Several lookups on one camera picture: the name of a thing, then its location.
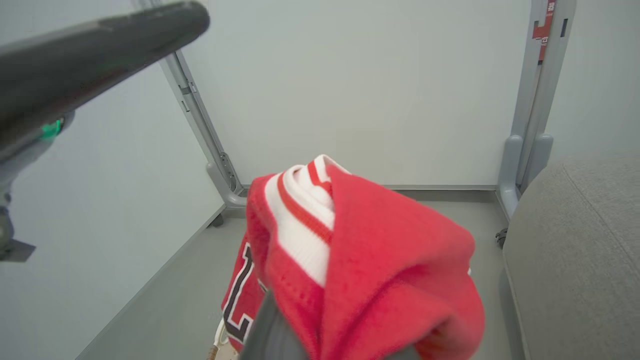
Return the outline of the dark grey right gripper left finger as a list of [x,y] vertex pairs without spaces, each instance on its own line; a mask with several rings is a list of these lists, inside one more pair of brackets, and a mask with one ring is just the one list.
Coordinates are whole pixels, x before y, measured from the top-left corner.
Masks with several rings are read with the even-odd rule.
[[263,298],[241,360],[308,360],[309,356],[290,324],[279,310],[272,292]]

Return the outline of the grey left gripper green band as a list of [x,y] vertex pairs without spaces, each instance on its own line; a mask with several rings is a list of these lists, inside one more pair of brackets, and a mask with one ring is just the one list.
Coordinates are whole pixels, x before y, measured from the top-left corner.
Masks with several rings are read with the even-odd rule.
[[2,46],[1,262],[25,263],[36,249],[15,239],[12,185],[71,126],[75,110],[192,43],[209,26],[204,5],[180,1]]

